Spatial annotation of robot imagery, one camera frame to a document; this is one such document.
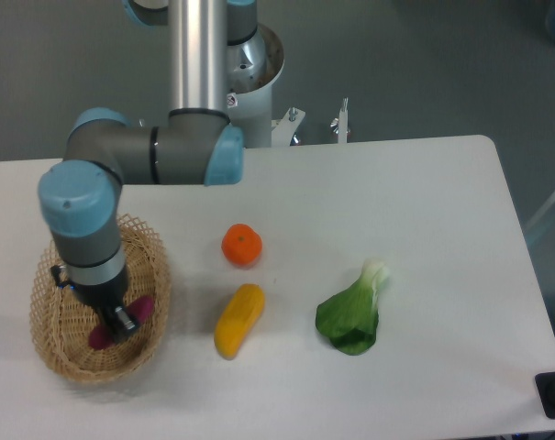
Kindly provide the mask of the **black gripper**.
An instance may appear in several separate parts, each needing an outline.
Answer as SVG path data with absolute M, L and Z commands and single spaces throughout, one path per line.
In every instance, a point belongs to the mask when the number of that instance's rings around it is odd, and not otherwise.
M 133 336 L 140 328 L 142 312 L 136 304 L 124 305 L 128 290 L 128 269 L 123 268 L 113 279 L 96 285 L 71 281 L 64 264 L 50 267 L 55 286 L 69 288 L 82 304 L 90 306 L 98 314 L 100 327 L 97 341 L 100 344 L 120 344 Z

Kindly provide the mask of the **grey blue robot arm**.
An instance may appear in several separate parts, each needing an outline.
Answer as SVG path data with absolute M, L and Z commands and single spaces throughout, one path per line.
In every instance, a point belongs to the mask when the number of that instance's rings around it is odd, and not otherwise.
M 133 127 L 106 108 L 83 112 L 63 161 L 40 179 L 40 210 L 62 259 L 52 272 L 91 307 L 96 350 L 122 343 L 148 319 L 153 301 L 125 304 L 128 270 L 117 225 L 127 184 L 224 185 L 240 181 L 244 136 L 228 116 L 228 53 L 259 35 L 253 1 L 127 1 L 129 16 L 170 31 L 168 123 Z

